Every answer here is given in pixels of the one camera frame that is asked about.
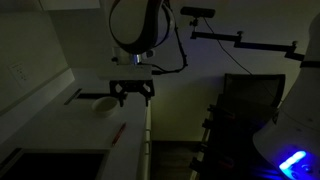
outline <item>white cabinet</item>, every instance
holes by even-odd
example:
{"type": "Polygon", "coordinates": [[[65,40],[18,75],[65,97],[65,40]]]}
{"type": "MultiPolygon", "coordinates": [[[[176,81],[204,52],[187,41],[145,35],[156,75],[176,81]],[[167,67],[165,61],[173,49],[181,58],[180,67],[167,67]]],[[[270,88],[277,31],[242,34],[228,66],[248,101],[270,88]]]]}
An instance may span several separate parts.
{"type": "Polygon", "coordinates": [[[0,0],[0,13],[41,10],[38,0],[0,0]]]}
{"type": "Polygon", "coordinates": [[[139,162],[139,175],[138,180],[150,179],[150,166],[151,166],[151,102],[146,111],[146,129],[143,143],[141,144],[140,162],[139,162]]]}
{"type": "Polygon", "coordinates": [[[99,0],[40,0],[43,10],[72,10],[100,8],[99,0]]]}

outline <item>white wall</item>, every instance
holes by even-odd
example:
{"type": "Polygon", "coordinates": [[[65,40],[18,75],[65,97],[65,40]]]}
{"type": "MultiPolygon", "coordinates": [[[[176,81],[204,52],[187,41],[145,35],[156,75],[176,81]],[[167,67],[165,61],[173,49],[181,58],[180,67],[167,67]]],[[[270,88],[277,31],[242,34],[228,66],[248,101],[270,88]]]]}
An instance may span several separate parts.
{"type": "Polygon", "coordinates": [[[102,10],[51,11],[50,16],[70,67],[107,67],[112,49],[102,10]]]}
{"type": "MultiPolygon", "coordinates": [[[[216,15],[208,22],[216,33],[236,35],[244,31],[243,41],[291,45],[298,41],[296,52],[305,54],[308,28],[320,12],[319,1],[186,1],[186,6],[212,8],[216,15]]],[[[154,77],[156,96],[152,99],[154,140],[198,141],[203,135],[202,122],[208,116],[206,109],[216,102],[222,92],[225,73],[243,73],[218,46],[215,40],[191,40],[191,17],[180,16],[179,32],[188,55],[189,66],[180,74],[154,77]]],[[[203,20],[198,31],[210,32],[203,20]]],[[[254,74],[286,74],[285,95],[299,73],[299,62],[284,58],[284,53],[235,49],[233,43],[224,47],[254,74]]],[[[179,67],[180,55],[175,37],[157,49],[152,59],[161,67],[179,67]]]]}
{"type": "Polygon", "coordinates": [[[0,14],[0,116],[68,67],[45,12],[0,14]],[[20,85],[8,66],[22,62],[28,82],[20,85]]]}

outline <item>dark floor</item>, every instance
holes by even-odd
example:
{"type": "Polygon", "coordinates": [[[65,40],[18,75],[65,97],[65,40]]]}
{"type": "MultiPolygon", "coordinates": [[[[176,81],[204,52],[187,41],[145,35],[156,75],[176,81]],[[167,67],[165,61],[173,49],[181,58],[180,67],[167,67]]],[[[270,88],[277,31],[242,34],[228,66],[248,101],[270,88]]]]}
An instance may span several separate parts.
{"type": "Polygon", "coordinates": [[[188,180],[192,170],[189,164],[197,156],[198,142],[153,141],[151,180],[188,180]]]}

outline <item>white bowl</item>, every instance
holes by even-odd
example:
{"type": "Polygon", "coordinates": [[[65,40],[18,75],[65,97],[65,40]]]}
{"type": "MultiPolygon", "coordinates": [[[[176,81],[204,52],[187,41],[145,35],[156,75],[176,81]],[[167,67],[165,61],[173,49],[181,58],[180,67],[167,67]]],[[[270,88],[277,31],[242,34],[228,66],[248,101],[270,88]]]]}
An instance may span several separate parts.
{"type": "Polygon", "coordinates": [[[103,97],[92,103],[92,110],[100,117],[111,116],[118,106],[118,99],[114,97],[103,97]]]}

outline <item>cabinet door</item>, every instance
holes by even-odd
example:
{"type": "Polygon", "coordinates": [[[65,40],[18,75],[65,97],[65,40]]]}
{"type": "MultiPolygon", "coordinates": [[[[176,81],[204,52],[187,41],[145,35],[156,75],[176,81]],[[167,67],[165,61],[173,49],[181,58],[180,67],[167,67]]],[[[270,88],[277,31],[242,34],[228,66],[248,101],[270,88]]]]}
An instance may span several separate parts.
{"type": "Polygon", "coordinates": [[[145,154],[143,162],[143,180],[150,180],[150,165],[151,165],[151,144],[145,143],[145,154]]]}
{"type": "Polygon", "coordinates": [[[41,10],[38,0],[0,0],[0,13],[41,10]]]}
{"type": "Polygon", "coordinates": [[[100,8],[99,0],[40,0],[43,10],[71,10],[100,8]]]}
{"type": "Polygon", "coordinates": [[[146,117],[146,130],[151,131],[151,101],[148,102],[149,106],[147,107],[147,117],[146,117]]]}

